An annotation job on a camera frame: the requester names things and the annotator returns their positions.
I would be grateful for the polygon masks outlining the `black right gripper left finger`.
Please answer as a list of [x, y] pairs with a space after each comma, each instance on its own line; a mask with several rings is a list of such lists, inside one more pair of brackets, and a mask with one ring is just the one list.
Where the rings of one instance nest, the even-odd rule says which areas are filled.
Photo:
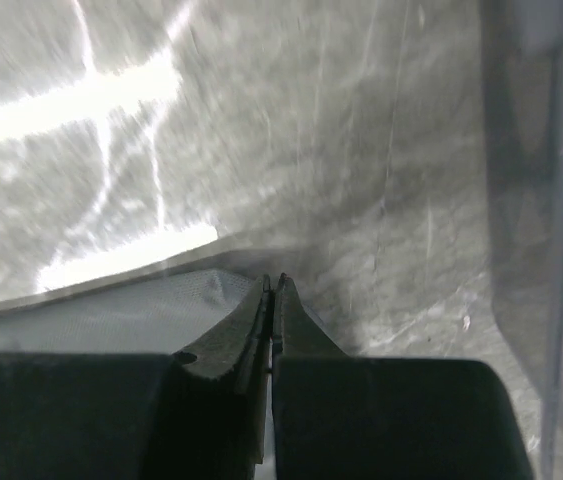
[[174, 353], [0, 352], [0, 479], [250, 478], [269, 294]]

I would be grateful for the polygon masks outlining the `dark grey t shirt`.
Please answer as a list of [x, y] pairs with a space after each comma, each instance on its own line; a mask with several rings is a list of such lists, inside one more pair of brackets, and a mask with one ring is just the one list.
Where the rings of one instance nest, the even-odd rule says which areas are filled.
[[101, 279], [46, 300], [0, 309], [0, 352], [174, 353], [194, 342], [242, 301], [263, 274], [293, 278], [309, 317], [350, 354], [332, 315], [308, 297], [300, 253], [281, 248], [190, 252], [163, 271]]

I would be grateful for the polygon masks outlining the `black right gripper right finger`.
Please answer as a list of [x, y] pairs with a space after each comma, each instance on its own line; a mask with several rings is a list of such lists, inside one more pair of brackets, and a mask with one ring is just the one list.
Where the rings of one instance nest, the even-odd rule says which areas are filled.
[[507, 390], [486, 363], [345, 354], [281, 276], [272, 416], [280, 479], [529, 479]]

